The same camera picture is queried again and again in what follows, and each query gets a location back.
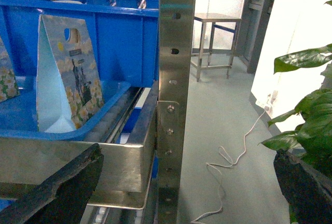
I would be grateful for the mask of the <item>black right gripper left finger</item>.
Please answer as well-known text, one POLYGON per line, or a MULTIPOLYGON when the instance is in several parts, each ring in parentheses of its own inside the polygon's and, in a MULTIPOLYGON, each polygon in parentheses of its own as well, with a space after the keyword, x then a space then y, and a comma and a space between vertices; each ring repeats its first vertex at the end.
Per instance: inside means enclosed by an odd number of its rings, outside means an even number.
POLYGON ((95 143, 1 211, 1 223, 80 223, 102 172, 95 143))

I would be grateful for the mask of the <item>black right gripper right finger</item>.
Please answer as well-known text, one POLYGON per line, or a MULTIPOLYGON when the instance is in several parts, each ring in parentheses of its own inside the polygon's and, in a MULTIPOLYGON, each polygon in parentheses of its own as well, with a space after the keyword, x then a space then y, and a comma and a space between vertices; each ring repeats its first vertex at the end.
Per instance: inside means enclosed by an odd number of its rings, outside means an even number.
POLYGON ((298 223, 331 223, 331 179, 285 150, 273 166, 282 192, 298 223))

